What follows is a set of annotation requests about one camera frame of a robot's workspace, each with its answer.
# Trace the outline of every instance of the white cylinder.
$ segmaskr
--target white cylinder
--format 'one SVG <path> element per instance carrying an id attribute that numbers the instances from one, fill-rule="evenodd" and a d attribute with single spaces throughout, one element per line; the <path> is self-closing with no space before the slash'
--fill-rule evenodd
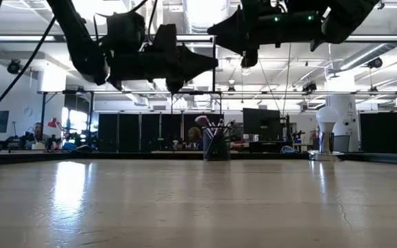
<path id="1" fill-rule="evenodd" d="M 358 117 L 355 96 L 353 94 L 331 95 L 327 97 L 327 104 L 334 108 L 338 114 L 338 121 L 334 126 L 333 133 L 335 136 L 350 136 L 348 152 L 358 152 Z"/>

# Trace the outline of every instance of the black partition wall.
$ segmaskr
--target black partition wall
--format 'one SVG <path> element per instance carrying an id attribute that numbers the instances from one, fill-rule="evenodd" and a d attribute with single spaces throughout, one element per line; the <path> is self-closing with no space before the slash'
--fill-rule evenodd
<path id="1" fill-rule="evenodd" d="M 362 151 L 397 153 L 397 113 L 364 113 L 359 118 Z"/>
<path id="2" fill-rule="evenodd" d="M 164 141 L 172 141 L 181 138 L 181 114 L 162 114 L 161 138 Z"/>
<path id="3" fill-rule="evenodd" d="M 99 115 L 98 143 L 100 152 L 117 152 L 119 136 L 117 127 L 119 124 L 118 114 Z"/>
<path id="4" fill-rule="evenodd" d="M 119 152 L 139 152 L 139 114 L 119 114 Z"/>
<path id="5" fill-rule="evenodd" d="M 160 114 L 141 115 L 141 152 L 151 152 L 159 146 Z"/>
<path id="6" fill-rule="evenodd" d="M 199 127 L 203 114 L 99 114 L 100 152 L 151 152 L 170 147 L 174 139 L 187 141 L 187 131 Z M 206 114 L 215 125 L 220 114 Z"/>

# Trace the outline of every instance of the camera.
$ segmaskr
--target camera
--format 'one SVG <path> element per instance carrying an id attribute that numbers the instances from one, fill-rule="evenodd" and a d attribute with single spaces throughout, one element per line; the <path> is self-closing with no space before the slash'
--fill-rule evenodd
<path id="1" fill-rule="evenodd" d="M 19 59 L 12 59 L 10 64 L 8 64 L 7 71 L 10 74 L 18 74 L 21 70 L 21 61 Z"/>
<path id="2" fill-rule="evenodd" d="M 370 61 L 369 63 L 367 63 L 367 67 L 370 69 L 373 68 L 381 68 L 383 66 L 383 60 L 380 59 L 380 57 Z"/>

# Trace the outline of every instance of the desk lamp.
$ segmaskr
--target desk lamp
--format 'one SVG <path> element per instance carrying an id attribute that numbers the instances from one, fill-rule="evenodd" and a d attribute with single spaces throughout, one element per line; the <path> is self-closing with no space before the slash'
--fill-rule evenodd
<path id="1" fill-rule="evenodd" d="M 338 114 L 332 107 L 323 107 L 316 113 L 316 120 L 320 126 L 320 153 L 331 154 L 334 148 L 334 126 Z"/>
<path id="2" fill-rule="evenodd" d="M 59 128 L 62 132 L 63 132 L 63 127 L 62 127 L 62 125 L 61 125 L 61 123 L 60 122 L 58 122 L 58 119 L 56 118 L 56 117 L 54 117 L 53 119 L 52 119 L 52 121 L 50 121 L 48 124 L 47 124 L 47 126 L 49 126 L 49 127 L 54 127 L 54 128 Z"/>
<path id="3" fill-rule="evenodd" d="M 309 151 L 309 158 L 315 161 L 335 161 L 338 154 L 334 149 L 334 126 L 338 120 L 338 114 L 332 107 L 323 107 L 316 113 L 316 120 L 320 127 L 319 151 Z"/>

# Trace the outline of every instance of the computer monitor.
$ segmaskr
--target computer monitor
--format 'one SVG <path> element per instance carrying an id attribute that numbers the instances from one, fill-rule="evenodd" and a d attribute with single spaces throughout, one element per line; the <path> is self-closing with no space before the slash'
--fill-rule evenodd
<path id="1" fill-rule="evenodd" d="M 260 135 L 260 141 L 282 141 L 280 112 L 243 108 L 243 131 Z"/>

